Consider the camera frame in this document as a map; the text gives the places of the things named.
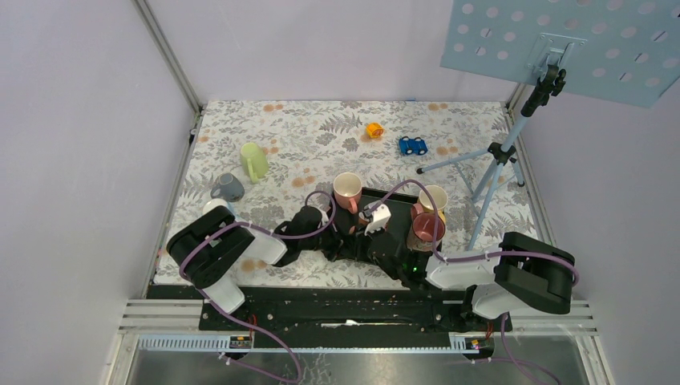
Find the salmon pink ceramic mug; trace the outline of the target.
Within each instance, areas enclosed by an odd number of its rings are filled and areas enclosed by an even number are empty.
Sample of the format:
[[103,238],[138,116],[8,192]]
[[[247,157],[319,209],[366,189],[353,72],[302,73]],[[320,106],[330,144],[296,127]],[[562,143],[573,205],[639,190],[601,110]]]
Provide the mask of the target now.
[[334,198],[338,205],[350,212],[358,212],[358,204],[362,196],[362,180],[352,172],[343,172],[333,181]]

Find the yellow ceramic mug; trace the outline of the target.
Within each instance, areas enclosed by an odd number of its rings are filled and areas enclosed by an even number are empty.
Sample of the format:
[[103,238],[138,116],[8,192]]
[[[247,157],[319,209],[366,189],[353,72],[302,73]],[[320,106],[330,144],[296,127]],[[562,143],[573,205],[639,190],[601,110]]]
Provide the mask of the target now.
[[427,185],[424,190],[420,191],[418,203],[425,213],[433,213],[436,210],[439,217],[446,221],[444,209],[447,207],[448,194],[440,186]]

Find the green ceramic mug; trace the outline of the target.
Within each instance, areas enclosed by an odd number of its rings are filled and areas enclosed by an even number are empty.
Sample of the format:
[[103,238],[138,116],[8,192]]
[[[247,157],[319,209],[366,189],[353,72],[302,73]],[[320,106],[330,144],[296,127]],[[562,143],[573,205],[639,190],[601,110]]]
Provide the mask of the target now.
[[252,183],[259,183],[269,171],[264,150],[255,143],[246,143],[240,150],[241,164]]

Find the blue white ceramic mug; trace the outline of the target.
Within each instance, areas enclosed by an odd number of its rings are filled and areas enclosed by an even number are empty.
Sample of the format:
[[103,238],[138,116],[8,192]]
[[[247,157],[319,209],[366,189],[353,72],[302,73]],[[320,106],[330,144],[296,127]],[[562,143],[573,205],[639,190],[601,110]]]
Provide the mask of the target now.
[[203,206],[202,214],[205,215],[206,213],[209,213],[210,211],[212,211],[213,209],[215,209],[215,208],[217,208],[217,207],[225,207],[225,208],[228,208],[228,207],[229,207],[229,203],[228,203],[227,201],[221,199],[221,198],[214,198],[214,199],[208,201],[208,202]]

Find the brown ceramic mug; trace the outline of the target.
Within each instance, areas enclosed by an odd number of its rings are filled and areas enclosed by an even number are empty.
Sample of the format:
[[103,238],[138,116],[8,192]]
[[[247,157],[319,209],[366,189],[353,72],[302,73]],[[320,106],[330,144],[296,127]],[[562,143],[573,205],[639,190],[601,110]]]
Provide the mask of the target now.
[[350,225],[348,229],[348,234],[368,234],[367,227],[370,224],[371,218],[364,215],[363,212],[359,211],[353,214],[350,219]]

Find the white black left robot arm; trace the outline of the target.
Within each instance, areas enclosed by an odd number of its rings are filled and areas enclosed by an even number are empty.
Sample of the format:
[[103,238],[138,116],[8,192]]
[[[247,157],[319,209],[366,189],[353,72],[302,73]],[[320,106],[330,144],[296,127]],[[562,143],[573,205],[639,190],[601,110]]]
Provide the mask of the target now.
[[240,258],[255,257],[267,265],[286,266],[306,250],[339,253],[342,235],[326,213],[303,206],[290,221],[269,231],[239,221],[223,205],[210,209],[170,238],[167,253],[191,282],[217,306],[218,319],[231,330],[248,321],[245,295],[229,275]]

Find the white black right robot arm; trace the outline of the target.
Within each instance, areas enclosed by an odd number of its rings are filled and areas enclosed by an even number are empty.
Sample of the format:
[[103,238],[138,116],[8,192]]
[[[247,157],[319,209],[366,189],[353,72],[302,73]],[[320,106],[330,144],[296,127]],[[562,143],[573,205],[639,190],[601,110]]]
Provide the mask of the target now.
[[567,314],[580,279],[571,254],[517,232],[497,246],[445,255],[408,249],[404,238],[379,231],[358,236],[356,250],[360,261],[419,295],[462,293],[459,317],[470,330],[514,310]]

